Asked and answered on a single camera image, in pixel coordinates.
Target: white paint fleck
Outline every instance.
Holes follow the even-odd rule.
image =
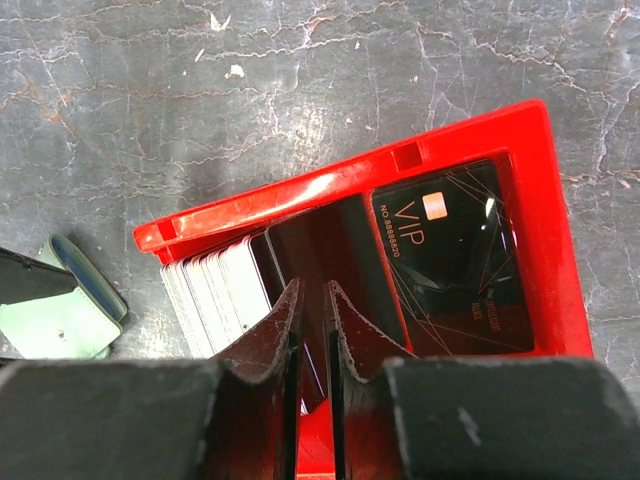
[[[240,65],[231,65],[229,73],[225,73],[224,78],[231,78],[234,75],[244,78],[244,69]]]
[[[467,412],[464,408],[458,407],[458,419],[462,426],[464,427],[465,432],[471,439],[474,445],[481,445],[482,440],[478,436],[478,432],[480,428],[478,428],[478,424],[473,420],[473,417],[469,412]]]
[[[222,32],[226,30],[226,28],[229,26],[230,21],[231,21],[231,15],[227,17],[227,19],[224,21],[223,24],[220,24],[216,16],[212,13],[211,14],[211,30],[213,30],[214,32]]]

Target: card chip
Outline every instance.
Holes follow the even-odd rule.
[[[442,192],[430,193],[422,197],[424,210],[428,220],[437,220],[447,216],[447,205],[444,203]]]

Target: black card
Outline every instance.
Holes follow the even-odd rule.
[[[380,188],[372,202],[414,353],[533,349],[491,162]]]

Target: scratched card surface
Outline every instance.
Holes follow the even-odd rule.
[[[380,188],[379,234],[418,355],[533,349],[495,167],[481,162]]]

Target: gray marble surface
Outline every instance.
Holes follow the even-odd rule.
[[[632,3],[0,0],[0,244],[69,235],[130,305],[116,354],[181,356],[134,226],[539,97],[596,352],[640,403]]]

